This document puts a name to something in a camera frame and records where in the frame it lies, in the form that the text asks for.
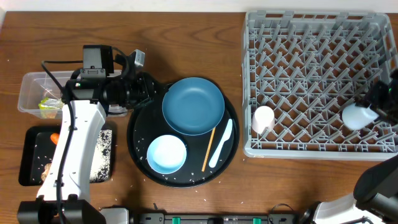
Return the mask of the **brown walnut-like food scrap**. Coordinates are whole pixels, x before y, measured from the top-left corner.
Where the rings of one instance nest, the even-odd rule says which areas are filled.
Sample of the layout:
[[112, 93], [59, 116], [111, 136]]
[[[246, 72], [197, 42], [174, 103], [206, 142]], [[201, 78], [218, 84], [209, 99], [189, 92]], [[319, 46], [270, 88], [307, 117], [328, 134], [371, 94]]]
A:
[[46, 180], [46, 178], [47, 178], [47, 176], [49, 174], [51, 165], [52, 165], [51, 163], [48, 163], [48, 164], [44, 165], [44, 171], [43, 171], [43, 173], [40, 176], [42, 182], [44, 182]]

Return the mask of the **pink plastic cup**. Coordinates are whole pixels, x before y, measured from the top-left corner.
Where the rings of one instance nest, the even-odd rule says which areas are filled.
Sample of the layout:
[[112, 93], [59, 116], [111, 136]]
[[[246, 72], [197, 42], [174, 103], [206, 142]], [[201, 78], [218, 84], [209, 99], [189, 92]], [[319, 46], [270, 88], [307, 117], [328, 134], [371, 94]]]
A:
[[271, 131], [275, 126], [274, 110], [268, 106], [258, 107], [251, 120], [251, 128], [258, 134]]

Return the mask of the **orange carrot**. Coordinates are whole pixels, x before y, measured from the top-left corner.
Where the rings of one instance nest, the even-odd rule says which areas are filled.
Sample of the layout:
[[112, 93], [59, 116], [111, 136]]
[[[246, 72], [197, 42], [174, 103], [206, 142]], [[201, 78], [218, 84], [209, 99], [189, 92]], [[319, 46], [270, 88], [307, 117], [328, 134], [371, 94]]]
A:
[[53, 133], [50, 135], [50, 140], [57, 145], [60, 135], [58, 133]]

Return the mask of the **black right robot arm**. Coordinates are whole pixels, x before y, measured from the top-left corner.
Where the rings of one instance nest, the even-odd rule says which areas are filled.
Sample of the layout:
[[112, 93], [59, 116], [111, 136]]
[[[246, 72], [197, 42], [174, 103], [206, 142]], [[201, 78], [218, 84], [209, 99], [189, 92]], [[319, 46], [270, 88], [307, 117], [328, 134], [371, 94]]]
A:
[[[397, 70], [390, 78], [343, 110], [347, 128], [356, 131], [377, 120], [397, 124]], [[314, 204], [297, 223], [397, 223], [397, 156], [366, 170], [352, 194]]]

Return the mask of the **light blue bowl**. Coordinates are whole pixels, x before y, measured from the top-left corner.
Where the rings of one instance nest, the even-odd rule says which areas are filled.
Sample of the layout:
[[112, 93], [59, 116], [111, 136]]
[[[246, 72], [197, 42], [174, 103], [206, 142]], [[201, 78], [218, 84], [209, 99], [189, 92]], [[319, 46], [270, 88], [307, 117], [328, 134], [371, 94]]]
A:
[[187, 158], [185, 143], [174, 135], [162, 135], [154, 139], [147, 149], [147, 162], [159, 174], [178, 171]]

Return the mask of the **yellow green wrapper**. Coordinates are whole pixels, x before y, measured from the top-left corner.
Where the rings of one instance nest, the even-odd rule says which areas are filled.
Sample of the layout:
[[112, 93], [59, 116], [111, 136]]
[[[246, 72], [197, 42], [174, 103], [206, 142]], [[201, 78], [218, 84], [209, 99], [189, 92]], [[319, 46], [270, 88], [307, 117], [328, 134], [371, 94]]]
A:
[[64, 103], [61, 99], [44, 98], [38, 104], [40, 114], [45, 119], [55, 119], [59, 111], [62, 110]]

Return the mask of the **light blue plastic cup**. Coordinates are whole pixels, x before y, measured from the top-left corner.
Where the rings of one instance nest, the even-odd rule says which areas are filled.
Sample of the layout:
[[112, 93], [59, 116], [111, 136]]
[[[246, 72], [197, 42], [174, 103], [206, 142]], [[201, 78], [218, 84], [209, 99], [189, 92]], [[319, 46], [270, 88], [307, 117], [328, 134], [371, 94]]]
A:
[[356, 106], [355, 103], [347, 106], [342, 112], [344, 125], [350, 130], [359, 130], [377, 120], [379, 115], [370, 108]]

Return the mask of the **white rice pile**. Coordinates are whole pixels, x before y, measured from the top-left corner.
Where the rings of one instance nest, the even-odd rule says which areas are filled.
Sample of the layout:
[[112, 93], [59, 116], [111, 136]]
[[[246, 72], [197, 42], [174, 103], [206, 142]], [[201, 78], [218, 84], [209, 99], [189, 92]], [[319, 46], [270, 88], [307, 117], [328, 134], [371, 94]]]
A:
[[112, 133], [111, 129], [104, 129], [99, 132], [90, 170], [91, 183], [104, 182], [110, 177]]

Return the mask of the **dark blue round plate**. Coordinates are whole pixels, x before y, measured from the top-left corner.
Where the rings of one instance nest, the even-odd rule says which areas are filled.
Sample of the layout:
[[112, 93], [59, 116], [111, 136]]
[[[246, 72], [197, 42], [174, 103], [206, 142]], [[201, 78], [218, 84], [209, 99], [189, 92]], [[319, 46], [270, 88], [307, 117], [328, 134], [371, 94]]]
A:
[[176, 132], [199, 136], [211, 131], [225, 111], [221, 90], [205, 78], [189, 77], [169, 87], [162, 100], [162, 114]]

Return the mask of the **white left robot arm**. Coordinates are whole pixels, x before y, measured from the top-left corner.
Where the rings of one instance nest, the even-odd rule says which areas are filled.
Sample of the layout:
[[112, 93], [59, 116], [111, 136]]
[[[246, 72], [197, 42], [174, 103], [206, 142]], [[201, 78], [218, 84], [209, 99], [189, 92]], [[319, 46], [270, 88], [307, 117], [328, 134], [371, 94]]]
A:
[[34, 201], [22, 201], [19, 223], [130, 223], [129, 210], [90, 204], [90, 170], [110, 105], [136, 110], [164, 86], [141, 69], [145, 54], [109, 45], [85, 45], [82, 67], [65, 85], [47, 75], [62, 95], [62, 126], [52, 165]]

